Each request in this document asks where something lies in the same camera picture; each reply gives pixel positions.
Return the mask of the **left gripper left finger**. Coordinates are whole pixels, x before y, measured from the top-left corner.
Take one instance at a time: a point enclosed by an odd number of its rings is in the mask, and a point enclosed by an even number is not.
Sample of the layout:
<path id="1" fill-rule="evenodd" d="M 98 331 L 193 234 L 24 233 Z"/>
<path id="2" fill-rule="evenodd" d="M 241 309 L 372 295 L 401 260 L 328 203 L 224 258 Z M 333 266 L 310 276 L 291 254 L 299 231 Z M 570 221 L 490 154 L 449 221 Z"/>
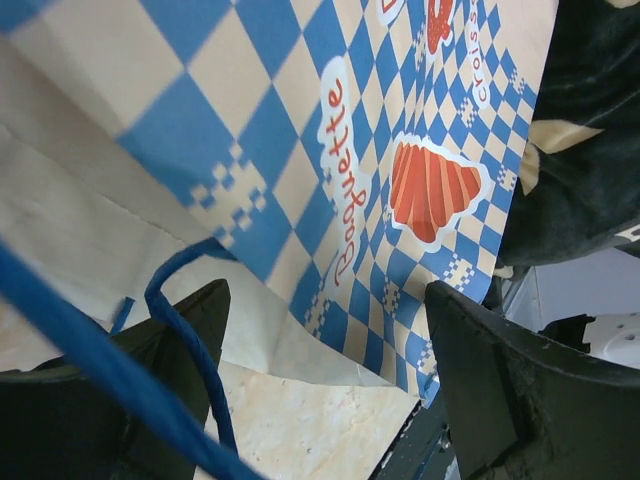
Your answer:
<path id="1" fill-rule="evenodd" d="M 205 423 L 204 381 L 173 329 L 147 319 L 112 339 Z M 195 470 L 64 357 L 2 372 L 2 478 L 191 479 Z"/>

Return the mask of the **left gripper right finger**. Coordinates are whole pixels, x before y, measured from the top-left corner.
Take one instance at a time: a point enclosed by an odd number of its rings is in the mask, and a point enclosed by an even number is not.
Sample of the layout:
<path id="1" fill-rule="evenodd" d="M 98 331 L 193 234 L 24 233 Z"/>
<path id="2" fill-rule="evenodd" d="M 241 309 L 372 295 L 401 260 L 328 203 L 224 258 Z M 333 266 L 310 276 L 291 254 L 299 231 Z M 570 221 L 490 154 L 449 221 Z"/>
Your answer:
<path id="1" fill-rule="evenodd" d="M 442 281 L 424 304 L 462 478 L 638 478 L 638 370 L 534 333 Z"/>

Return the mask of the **blue checkered paper bag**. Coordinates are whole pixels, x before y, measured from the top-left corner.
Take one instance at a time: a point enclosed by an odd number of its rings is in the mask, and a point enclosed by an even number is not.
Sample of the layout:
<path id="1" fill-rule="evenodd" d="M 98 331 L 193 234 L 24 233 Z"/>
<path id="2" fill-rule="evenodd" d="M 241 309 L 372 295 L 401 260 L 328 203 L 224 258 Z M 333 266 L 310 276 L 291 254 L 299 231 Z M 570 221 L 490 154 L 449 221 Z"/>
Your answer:
<path id="1" fill-rule="evenodd" d="M 318 341 L 423 399 L 428 281 L 486 288 L 536 91 L 512 49 L 554 1 L 5 1 L 1 37 L 207 233 L 150 281 L 205 381 L 219 435 L 91 329 L 10 246 L 1 295 L 89 378 L 217 479 L 252 479 L 220 378 L 163 283 L 245 265 Z"/>

